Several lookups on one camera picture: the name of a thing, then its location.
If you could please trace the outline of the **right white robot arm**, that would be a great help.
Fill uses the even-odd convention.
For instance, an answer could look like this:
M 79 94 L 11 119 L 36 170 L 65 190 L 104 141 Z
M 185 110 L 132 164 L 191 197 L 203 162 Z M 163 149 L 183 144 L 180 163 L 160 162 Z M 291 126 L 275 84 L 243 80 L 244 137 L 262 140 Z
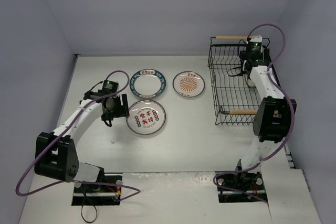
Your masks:
M 255 85 L 261 103 L 253 120 L 255 137 L 232 175 L 233 184 L 238 188 L 250 184 L 249 171 L 273 158 L 284 147 L 293 130 L 295 103 L 279 86 L 262 43 L 261 36 L 249 37 L 246 50 L 239 54 L 243 71 Z

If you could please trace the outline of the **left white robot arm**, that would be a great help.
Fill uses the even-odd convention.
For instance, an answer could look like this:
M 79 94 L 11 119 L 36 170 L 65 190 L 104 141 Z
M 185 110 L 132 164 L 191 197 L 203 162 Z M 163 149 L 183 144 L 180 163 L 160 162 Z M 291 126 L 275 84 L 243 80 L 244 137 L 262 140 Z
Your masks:
M 119 84 L 110 80 L 97 92 L 85 93 L 78 109 L 61 126 L 50 133 L 42 132 L 36 140 L 37 175 L 63 182 L 86 182 L 92 192 L 103 190 L 106 182 L 104 168 L 80 162 L 76 146 L 89 127 L 101 119 L 112 127 L 116 118 L 128 118 L 127 95 L 118 95 Z

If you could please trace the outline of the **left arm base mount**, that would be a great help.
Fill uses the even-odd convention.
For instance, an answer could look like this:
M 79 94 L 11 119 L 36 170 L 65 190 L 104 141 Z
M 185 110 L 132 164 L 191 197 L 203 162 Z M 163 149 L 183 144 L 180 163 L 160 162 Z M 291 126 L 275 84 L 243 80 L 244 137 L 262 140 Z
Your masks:
M 104 185 L 88 185 L 76 183 L 72 194 L 72 206 L 118 206 L 120 205 L 121 188 L 111 184 L 122 184 L 122 174 L 105 174 Z

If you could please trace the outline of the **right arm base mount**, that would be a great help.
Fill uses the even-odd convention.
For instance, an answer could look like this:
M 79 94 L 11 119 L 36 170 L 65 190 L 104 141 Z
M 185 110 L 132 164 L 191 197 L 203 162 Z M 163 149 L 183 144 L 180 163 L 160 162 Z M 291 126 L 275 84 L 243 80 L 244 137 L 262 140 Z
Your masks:
M 242 170 L 236 167 L 234 172 L 215 174 L 213 183 L 217 188 L 219 203 L 268 203 L 261 172 L 242 172 Z

